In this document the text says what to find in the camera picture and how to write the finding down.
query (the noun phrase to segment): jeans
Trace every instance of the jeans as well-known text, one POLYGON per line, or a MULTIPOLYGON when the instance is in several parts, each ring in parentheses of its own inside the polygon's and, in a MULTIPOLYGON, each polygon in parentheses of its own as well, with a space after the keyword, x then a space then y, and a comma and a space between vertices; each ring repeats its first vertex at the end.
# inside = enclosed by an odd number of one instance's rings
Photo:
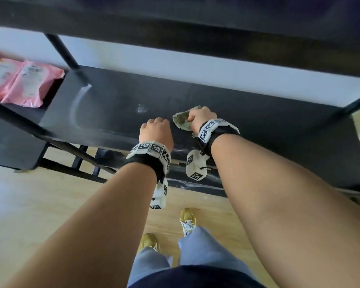
MULTIPOLYGON (((204 227, 195 227, 186 237, 179 240, 179 247, 179 266, 204 265, 235 270, 257 280, 248 266, 219 244, 204 227)), ((135 258, 127 287, 145 276, 170 268, 167 257, 153 248, 144 248, 135 258)))

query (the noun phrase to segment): white wall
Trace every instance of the white wall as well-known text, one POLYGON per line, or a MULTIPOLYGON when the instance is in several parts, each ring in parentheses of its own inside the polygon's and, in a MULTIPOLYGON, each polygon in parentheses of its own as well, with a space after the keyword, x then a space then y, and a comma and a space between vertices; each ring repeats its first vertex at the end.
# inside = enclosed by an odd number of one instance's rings
MULTIPOLYGON (((334 106, 360 98, 360 78, 61 36, 84 66, 334 106)), ((42 33, 0 28, 0 51, 66 67, 42 33)))

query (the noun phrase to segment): yellow shoe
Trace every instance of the yellow shoe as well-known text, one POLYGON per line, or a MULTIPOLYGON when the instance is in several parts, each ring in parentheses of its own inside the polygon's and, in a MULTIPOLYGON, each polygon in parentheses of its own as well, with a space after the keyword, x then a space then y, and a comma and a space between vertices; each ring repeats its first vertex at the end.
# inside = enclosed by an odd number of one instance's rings
POLYGON ((180 223, 183 226, 184 236, 196 227, 196 218, 189 208, 184 208, 180 213, 180 223))
POLYGON ((141 237, 139 251, 146 247, 151 247, 158 252, 158 241, 153 233, 146 233, 141 237))

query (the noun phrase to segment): hand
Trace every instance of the hand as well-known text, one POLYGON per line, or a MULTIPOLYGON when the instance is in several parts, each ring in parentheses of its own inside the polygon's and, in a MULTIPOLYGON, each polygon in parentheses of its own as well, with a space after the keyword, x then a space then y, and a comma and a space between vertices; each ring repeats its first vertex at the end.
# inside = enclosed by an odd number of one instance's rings
POLYGON ((192 121, 192 131, 196 135, 199 135, 200 127, 203 125, 203 123, 216 118, 216 113, 211 112, 207 106, 204 106, 201 109, 192 109, 189 112, 188 121, 192 121))
POLYGON ((155 120, 149 119, 147 123, 143 123, 140 128, 139 141, 157 141, 164 144, 169 152, 173 150, 173 137, 169 121, 157 117, 155 120))

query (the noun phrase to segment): dark shirt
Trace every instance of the dark shirt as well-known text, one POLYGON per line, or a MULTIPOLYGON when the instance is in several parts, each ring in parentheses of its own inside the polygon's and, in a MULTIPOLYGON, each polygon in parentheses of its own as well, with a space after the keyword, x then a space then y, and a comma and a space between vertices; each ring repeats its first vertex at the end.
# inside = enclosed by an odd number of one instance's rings
POLYGON ((178 266, 148 275, 129 288, 158 287, 264 288, 258 281, 244 273, 209 266, 178 266))

